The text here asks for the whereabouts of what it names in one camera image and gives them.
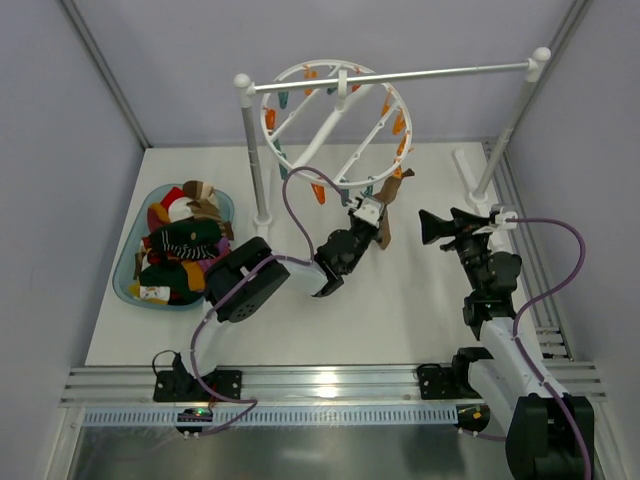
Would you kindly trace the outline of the white round clip hanger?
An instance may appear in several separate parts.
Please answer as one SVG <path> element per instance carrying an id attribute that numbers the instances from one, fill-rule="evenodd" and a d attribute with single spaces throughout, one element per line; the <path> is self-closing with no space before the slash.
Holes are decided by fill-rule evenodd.
<path id="1" fill-rule="evenodd" d="M 405 170 L 404 160 L 412 150 L 413 124 L 408 105 L 393 83 L 408 78 L 404 73 L 377 74 L 363 65 L 342 60 L 312 60 L 288 68 L 269 84 L 253 84 L 249 93 L 261 96 L 262 133 L 282 174 L 310 165 L 347 115 L 371 93 L 382 93 L 383 102 L 378 118 L 333 177 L 335 183 L 356 189 L 369 183 L 378 184 Z M 321 97 L 332 102 L 327 118 L 299 155 L 288 155 L 282 146 L 284 134 Z M 364 160 L 365 151 L 386 127 L 399 138 L 392 164 L 362 180 L 350 179 L 350 171 Z"/>

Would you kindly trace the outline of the dark green dotted sock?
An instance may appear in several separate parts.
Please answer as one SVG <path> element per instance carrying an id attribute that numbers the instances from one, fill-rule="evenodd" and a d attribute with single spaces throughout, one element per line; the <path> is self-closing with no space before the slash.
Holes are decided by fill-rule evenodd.
<path id="1" fill-rule="evenodd" d="M 207 218 L 188 218 L 169 223 L 157 228 L 148 237 L 151 247 L 156 250 L 162 250 L 163 243 L 177 245 L 216 245 L 221 238 L 222 233 L 218 223 Z"/>

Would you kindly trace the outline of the black white striped sock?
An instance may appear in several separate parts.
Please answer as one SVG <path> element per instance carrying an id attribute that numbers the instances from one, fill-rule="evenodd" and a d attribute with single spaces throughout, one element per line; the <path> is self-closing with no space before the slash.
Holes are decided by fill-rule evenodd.
<path id="1" fill-rule="evenodd" d="M 191 261 L 211 259 L 219 255 L 219 250 L 215 244 L 177 245 L 163 243 L 162 250 L 179 259 Z"/>

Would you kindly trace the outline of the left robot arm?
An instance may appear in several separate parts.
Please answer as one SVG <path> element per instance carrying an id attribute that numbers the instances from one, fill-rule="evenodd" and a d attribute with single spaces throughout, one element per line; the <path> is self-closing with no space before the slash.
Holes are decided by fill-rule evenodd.
<path id="1" fill-rule="evenodd" d="M 211 304 L 187 348 L 174 354 L 171 368 L 153 371 L 153 400 L 158 403 L 222 401 L 240 403 L 242 373 L 220 371 L 216 364 L 200 365 L 204 353 L 224 331 L 257 313 L 276 291 L 291 281 L 313 297 L 323 298 L 344 284 L 370 244 L 386 247 L 388 219 L 373 221 L 349 214 L 350 227 L 331 233 L 311 250 L 308 260 L 275 254 L 267 242 L 254 237 L 219 260 L 205 274 L 205 299 Z"/>

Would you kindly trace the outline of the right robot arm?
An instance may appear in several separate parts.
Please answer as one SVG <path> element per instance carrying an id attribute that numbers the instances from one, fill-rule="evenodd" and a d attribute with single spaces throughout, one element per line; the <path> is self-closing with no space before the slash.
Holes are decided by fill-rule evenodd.
<path id="1" fill-rule="evenodd" d="M 519 255 L 494 252 L 492 234 L 514 230 L 523 218 L 499 208 L 486 217 L 453 208 L 444 220 L 426 210 L 419 213 L 421 241 L 453 251 L 472 291 L 464 300 L 463 320 L 480 345 L 461 350 L 453 365 L 464 387 L 488 405 L 505 433 L 507 464 L 516 479 L 591 479 L 594 476 L 595 415 L 590 401 L 571 394 L 544 365 L 521 328 L 524 313 L 559 292 L 581 271 L 586 245 L 571 225 L 553 220 L 571 233 L 579 256 L 571 273 L 558 285 L 516 308 L 512 295 L 522 270 Z"/>

